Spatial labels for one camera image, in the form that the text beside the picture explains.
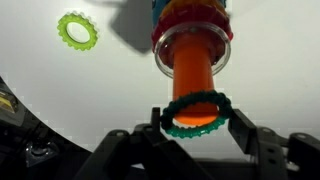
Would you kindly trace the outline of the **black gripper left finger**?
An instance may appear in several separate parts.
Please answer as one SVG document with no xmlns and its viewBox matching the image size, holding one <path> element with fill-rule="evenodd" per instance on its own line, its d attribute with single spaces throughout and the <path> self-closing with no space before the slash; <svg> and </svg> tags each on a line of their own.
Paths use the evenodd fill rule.
<svg viewBox="0 0 320 180">
<path fill-rule="evenodd" d="M 159 107 L 152 108 L 151 125 L 154 129 L 160 128 L 160 108 Z"/>
</svg>

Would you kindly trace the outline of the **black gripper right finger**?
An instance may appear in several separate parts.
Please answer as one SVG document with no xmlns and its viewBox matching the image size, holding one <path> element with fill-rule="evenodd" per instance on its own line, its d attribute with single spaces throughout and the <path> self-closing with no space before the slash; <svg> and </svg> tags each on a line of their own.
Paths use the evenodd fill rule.
<svg viewBox="0 0 320 180">
<path fill-rule="evenodd" d="M 228 131 L 244 154 L 251 153 L 257 127 L 239 109 L 233 109 L 228 123 Z"/>
</svg>

